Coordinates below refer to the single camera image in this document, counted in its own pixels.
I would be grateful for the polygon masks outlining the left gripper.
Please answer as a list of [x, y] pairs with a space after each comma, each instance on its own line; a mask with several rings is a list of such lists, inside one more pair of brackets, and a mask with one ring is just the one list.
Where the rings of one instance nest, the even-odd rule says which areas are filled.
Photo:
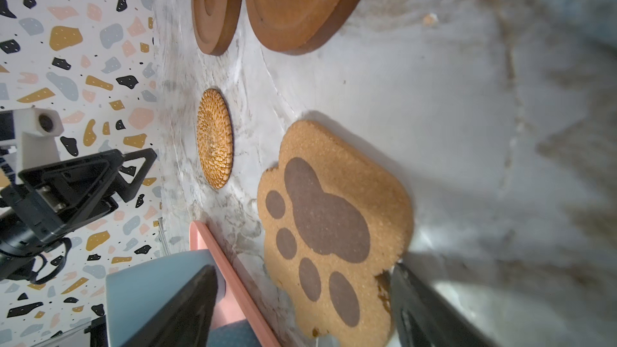
[[[128, 183], [120, 168], [138, 159], [144, 162]], [[128, 154], [112, 149], [20, 171], [22, 183], [1, 191], [9, 208], [1, 215], [1, 278], [31, 280], [37, 255], [117, 210], [112, 195], [133, 200], [156, 159], [153, 149]]]

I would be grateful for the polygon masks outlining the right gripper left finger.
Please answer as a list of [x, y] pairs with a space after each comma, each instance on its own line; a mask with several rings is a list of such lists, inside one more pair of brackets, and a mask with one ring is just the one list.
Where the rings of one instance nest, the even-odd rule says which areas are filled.
[[206, 265], [124, 346], [205, 346], [216, 304], [218, 278]]

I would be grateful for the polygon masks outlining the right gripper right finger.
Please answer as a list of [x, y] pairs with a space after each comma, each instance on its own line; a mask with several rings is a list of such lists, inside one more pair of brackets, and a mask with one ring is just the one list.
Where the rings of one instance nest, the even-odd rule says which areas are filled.
[[402, 346], [493, 344], [403, 263], [390, 277], [390, 306]]

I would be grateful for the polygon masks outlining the cork paw coaster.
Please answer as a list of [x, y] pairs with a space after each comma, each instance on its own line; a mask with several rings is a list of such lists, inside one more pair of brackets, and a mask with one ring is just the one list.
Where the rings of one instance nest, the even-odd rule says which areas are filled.
[[308, 337], [384, 346], [393, 321], [387, 272], [413, 233], [411, 199], [398, 179], [324, 126], [293, 123], [257, 203], [264, 262]]

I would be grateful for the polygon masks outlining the pink silicone tray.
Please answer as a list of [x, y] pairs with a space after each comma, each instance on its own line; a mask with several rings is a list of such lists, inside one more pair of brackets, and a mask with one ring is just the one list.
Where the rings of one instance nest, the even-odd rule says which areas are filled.
[[247, 321], [262, 346], [280, 346], [276, 335], [205, 223], [191, 223], [190, 249], [208, 250], [225, 281], [224, 294], [215, 305], [210, 329]]

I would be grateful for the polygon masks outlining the light blue patterned mug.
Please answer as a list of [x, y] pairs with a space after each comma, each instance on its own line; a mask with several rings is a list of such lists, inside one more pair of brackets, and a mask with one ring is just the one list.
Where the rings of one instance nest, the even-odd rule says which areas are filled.
[[[167, 255], [110, 274], [106, 278], [108, 344], [124, 346], [202, 267], [215, 267], [216, 304], [225, 281], [208, 250]], [[247, 321], [209, 330], [205, 346], [257, 346], [260, 342]]]

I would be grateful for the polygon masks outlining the woven rattan coaster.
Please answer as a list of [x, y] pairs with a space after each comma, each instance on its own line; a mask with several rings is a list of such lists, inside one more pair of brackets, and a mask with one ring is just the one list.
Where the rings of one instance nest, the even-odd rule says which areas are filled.
[[209, 88], [202, 95], [196, 138], [204, 177], [211, 187], [220, 190], [231, 175], [234, 137], [228, 106], [218, 89]]

